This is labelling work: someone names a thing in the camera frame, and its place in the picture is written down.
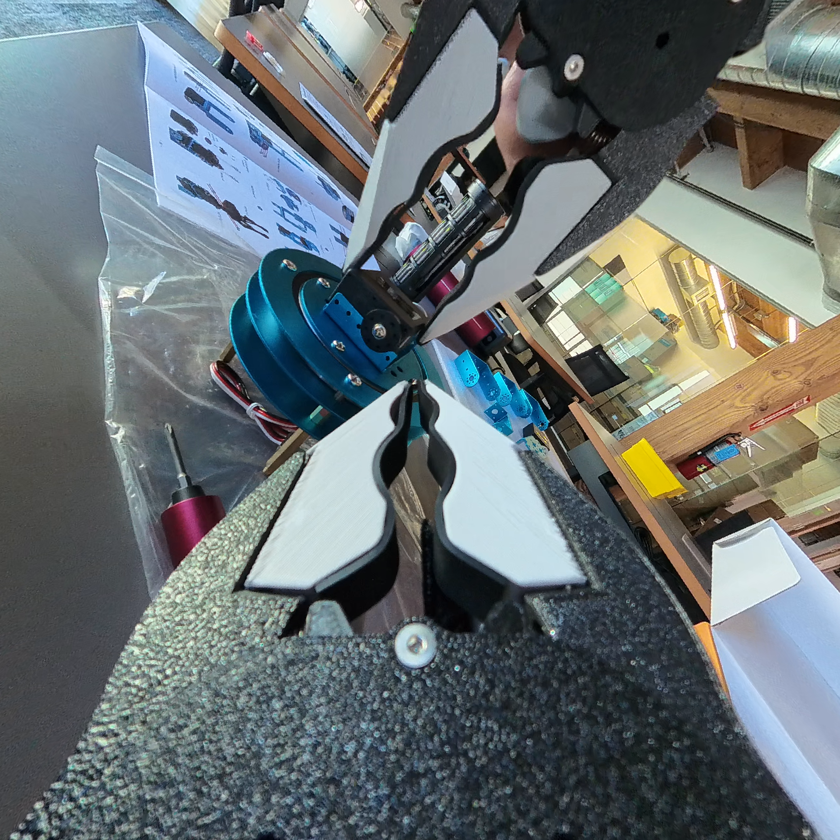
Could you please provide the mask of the yellow storage bin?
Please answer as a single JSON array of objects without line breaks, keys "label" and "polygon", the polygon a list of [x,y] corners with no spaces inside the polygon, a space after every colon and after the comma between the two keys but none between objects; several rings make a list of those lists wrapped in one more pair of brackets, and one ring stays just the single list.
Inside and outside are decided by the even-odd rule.
[{"label": "yellow storage bin", "polygon": [[670,499],[686,493],[686,487],[645,438],[622,452],[621,459],[652,498]]}]

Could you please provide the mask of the red handled screwdriver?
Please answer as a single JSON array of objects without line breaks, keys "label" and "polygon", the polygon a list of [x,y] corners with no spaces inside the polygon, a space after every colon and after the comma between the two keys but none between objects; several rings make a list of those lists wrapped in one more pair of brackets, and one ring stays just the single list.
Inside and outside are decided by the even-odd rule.
[{"label": "red handled screwdriver", "polygon": [[193,483],[171,424],[164,425],[167,443],[174,461],[178,487],[171,494],[171,504],[161,514],[172,567],[177,568],[187,554],[226,516],[219,496],[207,495]]}]

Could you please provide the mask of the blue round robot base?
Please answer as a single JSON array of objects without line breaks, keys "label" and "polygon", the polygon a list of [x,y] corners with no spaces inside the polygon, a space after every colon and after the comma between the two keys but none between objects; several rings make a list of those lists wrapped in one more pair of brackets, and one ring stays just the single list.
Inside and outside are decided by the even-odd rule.
[{"label": "blue round robot base", "polygon": [[320,440],[402,381],[447,389],[421,348],[374,362],[363,348],[361,315],[343,295],[340,268],[307,250],[278,248],[259,262],[229,313],[230,340],[269,404]]}]

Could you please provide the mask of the white and orange cardboard box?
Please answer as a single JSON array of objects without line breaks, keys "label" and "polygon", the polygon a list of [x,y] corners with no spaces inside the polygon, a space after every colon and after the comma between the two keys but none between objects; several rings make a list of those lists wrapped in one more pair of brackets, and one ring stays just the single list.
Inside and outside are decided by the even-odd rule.
[{"label": "white and orange cardboard box", "polygon": [[839,838],[839,594],[773,519],[711,545],[710,633],[732,704],[820,838]]}]

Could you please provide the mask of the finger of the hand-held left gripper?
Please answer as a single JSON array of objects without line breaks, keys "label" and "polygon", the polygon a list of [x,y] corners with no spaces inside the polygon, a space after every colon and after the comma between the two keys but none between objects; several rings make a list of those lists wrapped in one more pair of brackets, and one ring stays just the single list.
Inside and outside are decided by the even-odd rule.
[{"label": "finger of the hand-held left gripper", "polygon": [[536,166],[518,193],[502,236],[470,264],[418,342],[440,338],[523,287],[612,186],[593,159]]},{"label": "finger of the hand-held left gripper", "polygon": [[440,158],[486,130],[499,106],[502,7],[423,7],[381,124],[344,271],[418,200]]}]

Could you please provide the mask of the red warning sign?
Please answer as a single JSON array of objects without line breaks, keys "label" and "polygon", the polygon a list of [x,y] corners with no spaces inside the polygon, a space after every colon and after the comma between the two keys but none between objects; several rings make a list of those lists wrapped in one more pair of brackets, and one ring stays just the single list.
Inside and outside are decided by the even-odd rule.
[{"label": "red warning sign", "polygon": [[812,402],[812,398],[810,395],[804,395],[800,399],[783,406],[780,409],[777,409],[775,412],[770,413],[766,416],[761,417],[760,419],[755,420],[749,426],[749,431],[757,432],[769,425],[775,424],[776,422],[790,416],[796,414],[803,410],[806,406],[810,405]]}]

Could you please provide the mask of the person's left hand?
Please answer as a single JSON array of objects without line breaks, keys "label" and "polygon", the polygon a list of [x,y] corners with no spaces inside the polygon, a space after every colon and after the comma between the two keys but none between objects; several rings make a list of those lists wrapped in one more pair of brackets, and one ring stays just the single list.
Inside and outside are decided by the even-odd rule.
[{"label": "person's left hand", "polygon": [[525,70],[517,63],[517,51],[523,38],[521,21],[517,18],[499,49],[499,57],[509,59],[511,63],[501,83],[499,109],[493,130],[508,174],[512,173],[520,161],[537,156],[540,152],[539,145],[529,143],[518,130],[518,100]]}]

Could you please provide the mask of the black servo motor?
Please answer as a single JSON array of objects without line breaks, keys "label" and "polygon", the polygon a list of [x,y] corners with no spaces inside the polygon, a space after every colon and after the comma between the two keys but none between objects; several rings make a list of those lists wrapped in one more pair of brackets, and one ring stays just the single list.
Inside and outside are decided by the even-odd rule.
[{"label": "black servo motor", "polygon": [[411,301],[422,300],[503,213],[503,205],[487,187],[482,182],[472,182],[461,202],[406,257],[392,284]]}]

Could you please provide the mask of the maroon metal cylinder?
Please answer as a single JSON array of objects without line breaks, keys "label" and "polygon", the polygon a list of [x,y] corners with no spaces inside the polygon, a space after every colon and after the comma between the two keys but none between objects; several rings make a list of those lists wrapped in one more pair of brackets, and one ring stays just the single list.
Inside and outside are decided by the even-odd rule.
[{"label": "maroon metal cylinder", "polygon": [[[455,274],[449,271],[441,277],[436,285],[429,288],[427,299],[437,308],[440,302],[447,297],[447,294],[457,287],[458,283]],[[462,323],[457,327],[456,332],[464,344],[473,352],[477,352],[478,355],[495,352],[493,348],[503,346],[507,335],[493,316],[486,311]]]}]

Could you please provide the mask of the clear plastic bag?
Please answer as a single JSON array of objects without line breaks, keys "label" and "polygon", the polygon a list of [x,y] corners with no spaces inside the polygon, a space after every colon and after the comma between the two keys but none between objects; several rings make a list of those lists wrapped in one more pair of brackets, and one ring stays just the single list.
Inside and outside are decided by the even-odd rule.
[{"label": "clear plastic bag", "polygon": [[173,573],[161,525],[176,488],[165,425],[185,471],[228,512],[262,483],[278,449],[210,372],[258,258],[160,208],[139,168],[102,147],[95,158],[108,239],[98,282],[104,422],[155,600]]}]

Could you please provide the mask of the white parts tray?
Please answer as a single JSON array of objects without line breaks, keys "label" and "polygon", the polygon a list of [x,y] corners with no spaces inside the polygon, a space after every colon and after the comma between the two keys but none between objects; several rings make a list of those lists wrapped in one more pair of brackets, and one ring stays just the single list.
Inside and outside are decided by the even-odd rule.
[{"label": "white parts tray", "polygon": [[[452,365],[452,362],[454,361],[456,356],[468,350],[467,346],[463,343],[463,341],[459,337],[449,337],[446,339],[446,341],[436,339],[430,343],[426,343],[425,345],[420,345],[417,348],[419,350],[425,350],[428,353],[429,358],[435,360],[435,364],[439,369],[443,379],[445,379],[450,394],[459,403],[462,403],[465,407],[467,407],[467,405],[461,399],[459,399],[458,395],[454,394],[453,390],[454,366]],[[477,416],[486,424],[489,424],[484,418],[482,418],[478,414]],[[536,435],[536,437],[525,437],[517,443],[514,443],[509,437],[506,437],[505,435],[504,437],[506,437],[512,444],[516,445],[520,450],[527,449],[531,451],[534,455],[541,458],[541,460],[544,461],[546,464],[550,465],[552,469],[556,471],[559,475],[568,479],[570,477],[568,471],[563,467],[557,454],[551,448],[549,440],[546,438],[544,432],[540,432],[539,430],[537,430]]]}]

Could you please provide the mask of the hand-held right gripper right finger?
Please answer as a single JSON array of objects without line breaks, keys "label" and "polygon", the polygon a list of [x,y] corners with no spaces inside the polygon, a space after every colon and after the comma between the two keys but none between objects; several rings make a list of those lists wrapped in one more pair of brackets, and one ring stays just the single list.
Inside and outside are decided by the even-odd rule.
[{"label": "hand-held right gripper right finger", "polygon": [[579,600],[589,571],[526,453],[430,381],[416,383],[438,485],[422,526],[423,621],[445,631],[503,625],[534,598]]}]

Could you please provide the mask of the silver ventilation duct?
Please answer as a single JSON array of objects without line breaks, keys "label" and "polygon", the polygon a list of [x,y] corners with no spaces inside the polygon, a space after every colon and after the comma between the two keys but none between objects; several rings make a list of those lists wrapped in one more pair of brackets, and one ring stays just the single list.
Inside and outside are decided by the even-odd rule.
[{"label": "silver ventilation duct", "polygon": [[771,88],[839,99],[838,2],[792,2],[768,26],[764,45]]}]

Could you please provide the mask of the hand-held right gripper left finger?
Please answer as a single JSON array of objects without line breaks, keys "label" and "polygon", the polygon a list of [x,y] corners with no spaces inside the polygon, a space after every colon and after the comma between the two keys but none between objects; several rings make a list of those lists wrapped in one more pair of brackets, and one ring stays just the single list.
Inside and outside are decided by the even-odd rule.
[{"label": "hand-held right gripper left finger", "polygon": [[294,479],[243,581],[252,592],[339,603],[349,620],[398,572],[390,493],[406,462],[413,385],[398,382],[318,442]]}]

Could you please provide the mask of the wooden table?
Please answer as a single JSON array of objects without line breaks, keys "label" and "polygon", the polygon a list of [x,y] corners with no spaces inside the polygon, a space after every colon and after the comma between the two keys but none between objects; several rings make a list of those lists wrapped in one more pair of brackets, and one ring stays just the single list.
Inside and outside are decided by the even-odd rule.
[{"label": "wooden table", "polygon": [[360,197],[368,167],[303,101],[305,87],[373,154],[377,136],[363,101],[313,38],[285,11],[267,5],[219,21],[215,38],[255,78],[278,112],[277,124],[342,188]]}]

